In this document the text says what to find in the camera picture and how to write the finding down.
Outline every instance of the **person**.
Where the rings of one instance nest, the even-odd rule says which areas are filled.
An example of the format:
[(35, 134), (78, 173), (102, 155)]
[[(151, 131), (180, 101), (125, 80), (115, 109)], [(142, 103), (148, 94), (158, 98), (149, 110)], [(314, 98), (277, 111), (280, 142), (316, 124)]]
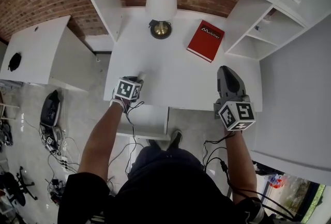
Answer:
[[(78, 173), (68, 177), (58, 224), (86, 223), (100, 212), (106, 223), (139, 219), (269, 223), (256, 193), (234, 192), (231, 201), (220, 192), (199, 160), (178, 148), (183, 136), (179, 130), (172, 134), (167, 151), (150, 141), (137, 156), (128, 181), (116, 196), (110, 196), (108, 162), (122, 111), (121, 104), (113, 102), (93, 129)], [(233, 132), (225, 141), (231, 186), (256, 191), (257, 178), (242, 133)]]

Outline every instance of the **floor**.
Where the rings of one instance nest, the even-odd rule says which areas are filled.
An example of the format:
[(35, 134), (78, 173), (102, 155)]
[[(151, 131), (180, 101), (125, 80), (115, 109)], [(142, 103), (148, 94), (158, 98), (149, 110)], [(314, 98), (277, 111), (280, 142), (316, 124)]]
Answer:
[[(64, 91), (51, 85), (24, 85), (21, 89), (14, 89), (4, 94), (6, 103), (20, 106), (19, 112), (9, 112), (17, 117), (14, 122), (11, 122), (14, 145), (5, 148), (9, 169), (11, 173), (16, 174), (19, 167), (23, 166), (27, 179), (35, 182), (35, 186), (30, 190), (38, 197), (38, 200), (34, 201), (26, 196), (26, 205), (17, 206), (27, 223), (52, 224), (57, 222), (58, 207), (49, 199), (47, 181), (53, 176), (52, 169), (55, 177), (60, 180), (65, 180), (68, 175), (52, 156), (49, 157), (49, 165), (52, 169), (50, 168), (48, 165), (49, 153), (40, 141), (37, 128), (44, 99), (55, 89), (59, 91), (63, 102), (59, 126), (65, 132), (66, 137), (71, 138), (66, 140), (66, 156), (69, 160), (78, 162), (90, 132), (109, 107), (109, 102), (103, 101), (103, 90), (110, 56), (100, 55), (98, 57), (100, 58), (100, 75), (94, 80), (89, 93)], [(213, 113), (208, 111), (170, 109), (168, 131), (174, 128), (179, 128), (183, 132), (180, 147), (193, 153), (199, 160), (202, 160), (203, 157), (202, 146), (205, 139), (216, 140), (223, 137), (221, 121), (214, 120)], [(118, 136), (111, 159), (120, 153), (130, 140), (132, 139)], [(144, 146), (147, 145), (145, 140), (139, 140), (139, 142)], [(214, 145), (207, 146), (209, 151), (214, 148)], [(114, 179), (112, 179), (113, 186), (109, 184), (109, 187), (115, 193), (127, 180), (124, 169), (130, 150), (131, 148), (127, 147), (110, 166), (109, 177), (114, 176)], [(226, 151), (223, 149), (215, 152), (214, 155), (227, 161)], [(226, 195), (228, 185), (220, 164), (215, 160), (215, 163), (212, 162), (208, 168), (208, 174)]]

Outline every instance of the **wire bundle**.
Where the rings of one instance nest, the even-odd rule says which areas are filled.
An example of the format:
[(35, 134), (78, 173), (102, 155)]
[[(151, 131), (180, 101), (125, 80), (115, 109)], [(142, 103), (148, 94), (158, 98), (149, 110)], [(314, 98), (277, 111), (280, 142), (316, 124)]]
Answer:
[(207, 159), (207, 163), (206, 163), (206, 165), (204, 164), (204, 160), (205, 160), (205, 158), (206, 158), (207, 155), (208, 155), (208, 151), (207, 151), (207, 149), (206, 149), (206, 143), (218, 144), (218, 143), (222, 142), (223, 140), (225, 140), (225, 139), (227, 139), (227, 138), (230, 138), (230, 137), (235, 136), (235, 133), (234, 133), (234, 132), (235, 132), (235, 131), (233, 131), (233, 132), (227, 134), (225, 137), (221, 138), (221, 139), (218, 140), (218, 141), (208, 141), (208, 140), (206, 140), (206, 141), (204, 142), (204, 144), (203, 144), (203, 149), (206, 150), (206, 154), (203, 156), (203, 160), (202, 160), (202, 163), (203, 163), (203, 165), (204, 165), (204, 171), (206, 172), (206, 170), (207, 170), (207, 166), (208, 166), (208, 164), (209, 164), (212, 160), (215, 160), (215, 159), (219, 160), (220, 163), (221, 163), (221, 167), (222, 167), (223, 172), (227, 175), (227, 182), (228, 182), (228, 185), (232, 188), (232, 190), (233, 190), (234, 193), (236, 193), (236, 194), (238, 194), (238, 195), (241, 195), (241, 196), (243, 196), (243, 197), (245, 197), (245, 198), (248, 198), (248, 199), (251, 199), (251, 197), (247, 196), (246, 194), (244, 194), (244, 193), (242, 193), (242, 192), (240, 192), (240, 191), (256, 193), (256, 194), (258, 194), (258, 195), (260, 195), (260, 196), (262, 196), (262, 197), (264, 197), (264, 198), (270, 200), (270, 201), (273, 202), (275, 205), (279, 206), (281, 209), (283, 209), (285, 212), (287, 212), (287, 213), (290, 215), (290, 217), (287, 216), (287, 215), (285, 215), (285, 214), (283, 214), (282, 212), (279, 212), (279, 211), (273, 209), (272, 207), (269, 207), (269, 206), (267, 206), (267, 205), (262, 204), (262, 206), (263, 206), (264, 208), (269, 209), (269, 210), (275, 212), (276, 214), (278, 214), (278, 215), (280, 215), (280, 216), (282, 216), (282, 217), (284, 217), (284, 218), (286, 218), (286, 219), (288, 219), (288, 220), (290, 220), (290, 221), (293, 221), (293, 219), (294, 219), (294, 215), (293, 215), (288, 209), (286, 209), (285, 207), (283, 207), (282, 205), (280, 205), (280, 204), (277, 203), (276, 201), (272, 200), (271, 198), (265, 196), (264, 194), (262, 194), (262, 193), (260, 193), (260, 192), (256, 192), (256, 191), (253, 191), (253, 190), (246, 190), (246, 189), (236, 188), (235, 186), (233, 186), (233, 185), (231, 184), (231, 182), (230, 182), (230, 178), (229, 178), (229, 173), (228, 173), (228, 166), (226, 165), (226, 163), (225, 163), (221, 158), (219, 158), (219, 157), (214, 157), (214, 158), (210, 159), (211, 156), (212, 156), (212, 154), (213, 154), (216, 150), (218, 150), (218, 149), (220, 149), (220, 148), (223, 148), (223, 149), (226, 150), (227, 148), (225, 148), (225, 147), (218, 147), (218, 148), (214, 149), (214, 150), (212, 151), (212, 153), (209, 155), (209, 157), (208, 157), (208, 159)]

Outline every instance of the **white table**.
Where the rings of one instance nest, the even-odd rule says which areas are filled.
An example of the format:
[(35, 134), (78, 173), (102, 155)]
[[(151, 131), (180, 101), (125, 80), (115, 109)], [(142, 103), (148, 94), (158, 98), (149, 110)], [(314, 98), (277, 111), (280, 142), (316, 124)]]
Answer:
[[(88, 91), (99, 66), (95, 55), (67, 27), (69, 19), (56, 18), (13, 34), (0, 79)], [(17, 52), (22, 56), (20, 65), (10, 71), (9, 62)]]
[(223, 29), (225, 18), (178, 10), (171, 21), (173, 32), (164, 40), (150, 34), (144, 8), (130, 8), (123, 17), (118, 41), (111, 55), (104, 100), (111, 100), (117, 80), (146, 73), (140, 99), (145, 104), (195, 110), (213, 110), (219, 98), (217, 70), (226, 65), (244, 81), (257, 112), (262, 111), (260, 63), (255, 59), (225, 54), (220, 46), (212, 63), (186, 50), (201, 19)]

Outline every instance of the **white wall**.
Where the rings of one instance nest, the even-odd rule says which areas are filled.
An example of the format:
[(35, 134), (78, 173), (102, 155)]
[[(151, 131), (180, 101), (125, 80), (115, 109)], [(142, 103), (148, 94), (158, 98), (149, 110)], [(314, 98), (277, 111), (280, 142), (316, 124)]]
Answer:
[(331, 185), (331, 16), (261, 65), (253, 158)]

